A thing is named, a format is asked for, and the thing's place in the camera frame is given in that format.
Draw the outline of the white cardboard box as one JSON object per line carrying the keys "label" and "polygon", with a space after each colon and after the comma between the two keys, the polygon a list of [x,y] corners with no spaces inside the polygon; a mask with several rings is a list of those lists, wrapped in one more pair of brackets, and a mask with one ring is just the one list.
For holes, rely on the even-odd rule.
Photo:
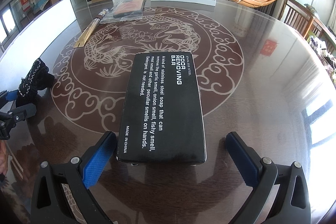
{"label": "white cardboard box", "polygon": [[62,0],[34,19],[1,55],[1,90],[13,90],[33,62],[76,20],[71,0]]}

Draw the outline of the black odor removing bar box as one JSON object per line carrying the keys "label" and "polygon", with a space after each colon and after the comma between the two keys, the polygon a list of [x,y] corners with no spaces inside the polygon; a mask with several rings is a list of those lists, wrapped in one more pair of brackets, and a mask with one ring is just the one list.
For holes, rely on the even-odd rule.
{"label": "black odor removing bar box", "polygon": [[116,158],[129,164],[206,161],[201,97],[191,52],[135,55]]}

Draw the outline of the wooden dining chair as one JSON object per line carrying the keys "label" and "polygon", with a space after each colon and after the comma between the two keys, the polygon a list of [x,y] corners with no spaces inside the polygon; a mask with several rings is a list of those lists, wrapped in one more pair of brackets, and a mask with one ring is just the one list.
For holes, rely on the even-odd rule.
{"label": "wooden dining chair", "polygon": [[285,0],[278,20],[294,28],[304,39],[314,36],[324,41],[326,50],[335,56],[335,36],[306,6]]}

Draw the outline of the black velvet pouch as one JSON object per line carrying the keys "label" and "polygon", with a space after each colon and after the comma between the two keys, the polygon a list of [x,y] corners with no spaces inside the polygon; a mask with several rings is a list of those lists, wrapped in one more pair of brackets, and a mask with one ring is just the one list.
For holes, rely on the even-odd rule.
{"label": "black velvet pouch", "polygon": [[51,88],[54,79],[55,77],[49,73],[49,67],[42,59],[36,59],[30,71],[18,86],[18,97],[15,106],[21,107],[29,103],[36,104],[38,91]]}

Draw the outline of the phone case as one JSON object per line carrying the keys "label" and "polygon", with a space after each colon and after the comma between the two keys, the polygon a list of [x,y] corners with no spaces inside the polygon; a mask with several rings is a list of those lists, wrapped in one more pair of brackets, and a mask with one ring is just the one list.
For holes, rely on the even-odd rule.
{"label": "phone case", "polygon": [[143,18],[145,0],[120,0],[100,20],[101,24],[139,20]]}

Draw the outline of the dining table with chairs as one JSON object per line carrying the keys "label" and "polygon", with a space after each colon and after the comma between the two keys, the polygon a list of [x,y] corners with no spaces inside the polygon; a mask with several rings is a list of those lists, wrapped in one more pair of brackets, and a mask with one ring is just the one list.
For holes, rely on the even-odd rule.
{"label": "dining table with chairs", "polygon": [[48,10],[51,6],[58,3],[60,0],[39,0],[33,9],[34,17],[37,17],[45,10]]}

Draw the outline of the gold chopsticks pack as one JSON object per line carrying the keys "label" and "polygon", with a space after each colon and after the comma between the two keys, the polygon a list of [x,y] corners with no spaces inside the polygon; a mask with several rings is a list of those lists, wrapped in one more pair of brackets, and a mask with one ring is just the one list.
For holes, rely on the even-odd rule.
{"label": "gold chopsticks pack", "polygon": [[100,21],[106,16],[106,14],[109,12],[108,9],[103,9],[98,16],[96,16],[92,22],[88,25],[88,27],[84,30],[84,32],[80,35],[78,40],[74,44],[74,48],[81,48],[84,47],[86,42],[89,40],[90,36],[96,29],[96,27],[99,25]]}

